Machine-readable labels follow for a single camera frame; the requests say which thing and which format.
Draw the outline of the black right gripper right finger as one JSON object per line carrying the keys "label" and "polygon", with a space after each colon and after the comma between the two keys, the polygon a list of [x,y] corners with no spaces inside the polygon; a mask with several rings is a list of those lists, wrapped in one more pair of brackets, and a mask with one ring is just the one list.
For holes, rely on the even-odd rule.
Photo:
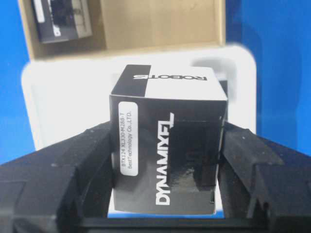
{"label": "black right gripper right finger", "polygon": [[218,182],[223,232],[310,232],[308,155],[226,123]]}

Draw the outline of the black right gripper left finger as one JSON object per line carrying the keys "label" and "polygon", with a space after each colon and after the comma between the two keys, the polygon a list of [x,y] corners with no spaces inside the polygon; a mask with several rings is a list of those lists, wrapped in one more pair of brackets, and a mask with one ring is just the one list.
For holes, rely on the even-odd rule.
{"label": "black right gripper left finger", "polygon": [[2,164],[3,233],[73,233],[83,218],[107,217],[112,191],[110,123]]}

